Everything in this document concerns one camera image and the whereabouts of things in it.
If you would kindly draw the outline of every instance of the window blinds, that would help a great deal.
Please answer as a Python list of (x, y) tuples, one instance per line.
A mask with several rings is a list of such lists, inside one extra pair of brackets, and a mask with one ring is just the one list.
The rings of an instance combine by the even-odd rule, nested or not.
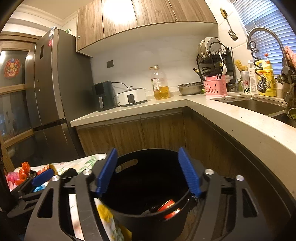
[[(266, 27), (280, 38), (284, 47), (289, 46), (296, 53), (296, 36), (285, 17), (270, 0), (237, 0), (234, 7), (247, 32), (254, 27)], [(280, 74), (283, 55), (277, 41), (263, 31), (254, 33), (252, 40), (259, 49), (256, 56), (266, 60), (264, 54), (268, 53), (274, 73)]]

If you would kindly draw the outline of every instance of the refrigerator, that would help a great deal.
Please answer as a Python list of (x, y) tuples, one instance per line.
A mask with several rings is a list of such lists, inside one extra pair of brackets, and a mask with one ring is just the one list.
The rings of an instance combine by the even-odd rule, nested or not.
[(52, 28), (29, 53), (25, 71), (28, 112), (42, 164), (84, 157), (70, 121), (96, 111), (90, 58), (76, 53), (74, 36)]

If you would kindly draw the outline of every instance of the white ladle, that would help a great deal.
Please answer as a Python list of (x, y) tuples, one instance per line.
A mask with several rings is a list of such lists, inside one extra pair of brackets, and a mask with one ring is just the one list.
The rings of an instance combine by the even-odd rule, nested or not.
[[(219, 55), (220, 55), (221, 60), (223, 60), (223, 59), (222, 59), (222, 55), (221, 55), (221, 49), (219, 49)], [(226, 72), (227, 72), (227, 67), (226, 67), (226, 65), (224, 64), (224, 65), (223, 65), (223, 69), (222, 69), (222, 74), (226, 74)]]

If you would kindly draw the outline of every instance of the countertop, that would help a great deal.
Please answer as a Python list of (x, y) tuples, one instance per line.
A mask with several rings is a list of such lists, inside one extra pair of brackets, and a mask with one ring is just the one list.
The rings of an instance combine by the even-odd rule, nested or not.
[[(165, 100), (149, 99), (139, 105), (94, 112), (71, 121), (71, 126), (188, 106), (256, 155), (296, 199), (296, 128), (268, 116), (213, 99), (215, 98), (205, 97), (205, 94), (182, 96), (175, 93)], [(284, 102), (283, 99), (272, 99)]]

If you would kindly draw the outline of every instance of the white bottle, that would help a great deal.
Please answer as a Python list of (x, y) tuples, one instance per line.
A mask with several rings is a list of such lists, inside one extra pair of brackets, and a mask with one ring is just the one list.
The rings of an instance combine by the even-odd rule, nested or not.
[(257, 90), (257, 84), (258, 84), (258, 78), (256, 76), (256, 73), (255, 73), (255, 66), (254, 66), (254, 63), (253, 63), (253, 60), (249, 60), (249, 68), (248, 68), (248, 71), (249, 71), (249, 76), (250, 76), (250, 91), (251, 91), (251, 94), (255, 94), (255, 95), (259, 95), (259, 92)]

